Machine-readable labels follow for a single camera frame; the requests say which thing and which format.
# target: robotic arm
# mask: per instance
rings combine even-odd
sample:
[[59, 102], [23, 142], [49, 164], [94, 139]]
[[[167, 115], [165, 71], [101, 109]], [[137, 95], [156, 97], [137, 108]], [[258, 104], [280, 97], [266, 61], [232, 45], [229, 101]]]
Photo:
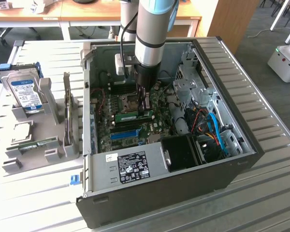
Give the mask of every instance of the robotic arm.
[[149, 92], [157, 81], [167, 32], [175, 21], [179, 0], [121, 1], [121, 30], [131, 22], [136, 13], [137, 23], [132, 22], [124, 33], [125, 41], [135, 40], [134, 65], [139, 114], [150, 108]]

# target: silver metal panel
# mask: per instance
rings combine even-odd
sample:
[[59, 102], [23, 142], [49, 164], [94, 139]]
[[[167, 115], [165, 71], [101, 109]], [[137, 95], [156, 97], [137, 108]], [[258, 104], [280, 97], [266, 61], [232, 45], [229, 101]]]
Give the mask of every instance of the silver metal panel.
[[[125, 223], [108, 225], [97, 231], [221, 231], [221, 232], [280, 232], [290, 230], [290, 132], [282, 124], [264, 97], [255, 88], [240, 65], [216, 38], [198, 38], [207, 54], [225, 53], [226, 58], [211, 58], [217, 71], [230, 69], [237, 73], [220, 76], [224, 82], [246, 79], [250, 88], [240, 94], [243, 87], [229, 89], [238, 108], [267, 150], [266, 154], [250, 169], [240, 174], [226, 189], [219, 190], [190, 201], [161, 209]], [[44, 50], [62, 48], [74, 49], [76, 42], [26, 42], [24, 47]], [[49, 55], [31, 53], [22, 55], [18, 62], [31, 57], [52, 61], [75, 60], [79, 63], [79, 53]], [[80, 120], [83, 111], [81, 89], [78, 94]], [[56, 91], [57, 97], [63, 92]], [[8, 111], [9, 98], [0, 91], [0, 114]], [[72, 174], [77, 174], [83, 166], [81, 159], [53, 165], [29, 172], [4, 176], [0, 168], [0, 231], [49, 232], [89, 232], [74, 203], [70, 203], [71, 188], [68, 182]]]

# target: wooden desk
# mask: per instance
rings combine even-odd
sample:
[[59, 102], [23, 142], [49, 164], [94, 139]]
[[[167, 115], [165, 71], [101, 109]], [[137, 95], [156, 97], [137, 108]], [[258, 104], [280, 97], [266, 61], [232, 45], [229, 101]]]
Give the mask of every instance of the wooden desk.
[[[168, 36], [194, 37], [200, 13], [190, 0], [180, 1], [173, 30]], [[61, 27], [65, 28], [64, 39], [69, 40], [69, 27], [78, 26], [120, 26], [120, 2], [97, 2], [81, 5], [73, 0], [63, 0], [61, 12]]]
[[0, 11], [0, 28], [13, 27], [60, 27], [62, 2], [45, 8], [43, 14], [32, 14], [27, 9], [14, 8]]

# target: blue pcie slot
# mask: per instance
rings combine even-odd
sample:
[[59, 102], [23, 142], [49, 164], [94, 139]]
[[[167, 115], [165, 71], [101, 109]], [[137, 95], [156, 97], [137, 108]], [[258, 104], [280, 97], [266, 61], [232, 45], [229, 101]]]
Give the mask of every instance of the blue pcie slot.
[[126, 131], [126, 132], [111, 134], [111, 140], [139, 137], [139, 132], [141, 129], [142, 128], [138, 130], [133, 130], [133, 131], [131, 130], [131, 131]]

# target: table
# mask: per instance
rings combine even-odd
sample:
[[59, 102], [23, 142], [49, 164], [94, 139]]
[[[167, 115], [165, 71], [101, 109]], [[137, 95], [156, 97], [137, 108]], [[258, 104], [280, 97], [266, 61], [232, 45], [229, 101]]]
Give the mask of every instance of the table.
[[[188, 26], [187, 36], [194, 37], [200, 19], [200, 13], [190, 0], [181, 1], [174, 24]], [[83, 5], [73, 0], [63, 0], [47, 6], [45, 13], [35, 15], [26, 9], [0, 11], [0, 28], [61, 27], [63, 39], [70, 40], [69, 27], [77, 26], [120, 26], [119, 1], [98, 0]]]
[[[224, 42], [215, 37], [198, 38], [198, 41], [265, 155], [225, 189], [95, 231], [290, 231], [290, 131]], [[62, 76], [58, 72], [70, 71], [75, 78], [71, 88], [78, 99], [80, 122], [84, 86], [79, 54], [82, 42], [27, 41], [23, 47], [14, 47], [9, 59], [11, 64], [43, 61], [45, 77], [57, 83], [55, 98], [64, 95]], [[41, 48], [43, 54], [34, 52]], [[210, 85], [204, 71], [203, 75]], [[10, 108], [11, 99], [0, 84], [0, 116]], [[71, 175], [78, 174], [82, 166], [79, 158], [10, 176], [0, 168], [0, 231], [92, 231], [75, 203], [70, 202], [68, 183]]]

